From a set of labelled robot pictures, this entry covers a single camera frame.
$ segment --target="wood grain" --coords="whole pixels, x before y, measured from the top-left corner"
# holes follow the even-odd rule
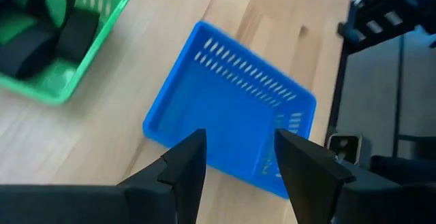
[[[348,0],[131,0],[71,100],[0,89],[0,183],[114,185],[166,149],[141,124],[193,25],[205,19],[311,90],[322,144]],[[208,168],[198,223],[295,223],[288,201]]]

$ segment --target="floor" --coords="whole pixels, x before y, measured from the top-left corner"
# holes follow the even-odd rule
[[[436,40],[421,28],[405,35],[400,133],[435,136]],[[372,153],[390,156],[393,147],[399,37],[349,57],[338,130],[361,133]],[[399,156],[410,157],[411,144],[400,142]]]

